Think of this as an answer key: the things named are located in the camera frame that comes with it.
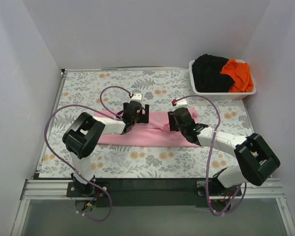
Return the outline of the pink t-shirt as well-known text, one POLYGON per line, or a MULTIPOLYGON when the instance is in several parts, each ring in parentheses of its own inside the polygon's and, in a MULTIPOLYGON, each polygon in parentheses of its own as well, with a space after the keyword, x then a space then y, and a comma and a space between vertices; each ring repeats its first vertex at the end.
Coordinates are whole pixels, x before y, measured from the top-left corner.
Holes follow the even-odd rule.
POLYGON ((124 135, 102 135, 98 141, 104 145, 123 145, 138 147, 196 147, 179 132, 170 131, 167 112, 150 112, 149 123, 135 124, 124 135))

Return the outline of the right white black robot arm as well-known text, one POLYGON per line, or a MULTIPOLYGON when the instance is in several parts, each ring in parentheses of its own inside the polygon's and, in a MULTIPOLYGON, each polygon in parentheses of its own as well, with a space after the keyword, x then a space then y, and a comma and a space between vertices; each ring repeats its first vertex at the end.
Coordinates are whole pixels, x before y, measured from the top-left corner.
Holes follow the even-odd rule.
POLYGON ((186 108, 168 112, 171 131, 180 132, 190 143, 211 147, 237 159, 237 165, 223 168, 208 179, 203 188, 210 195, 224 195, 234 192, 243 183, 261 186, 281 165, 264 138, 253 133, 237 136, 216 132, 206 124, 196 123, 186 108))

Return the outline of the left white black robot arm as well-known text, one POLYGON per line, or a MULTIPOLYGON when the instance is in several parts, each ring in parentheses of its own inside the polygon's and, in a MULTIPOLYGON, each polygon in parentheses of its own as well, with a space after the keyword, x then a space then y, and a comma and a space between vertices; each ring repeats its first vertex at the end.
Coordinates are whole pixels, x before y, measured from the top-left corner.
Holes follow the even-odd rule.
POLYGON ((137 123, 149 122, 149 104, 144 107, 138 101, 123 104, 123 110, 117 113, 121 120, 106 117, 96 117, 83 112, 65 132, 62 142, 69 151, 73 161, 74 173, 71 178, 74 187, 85 196, 94 193, 95 180, 91 169, 90 155, 94 151, 101 136, 124 135, 133 129, 137 123))

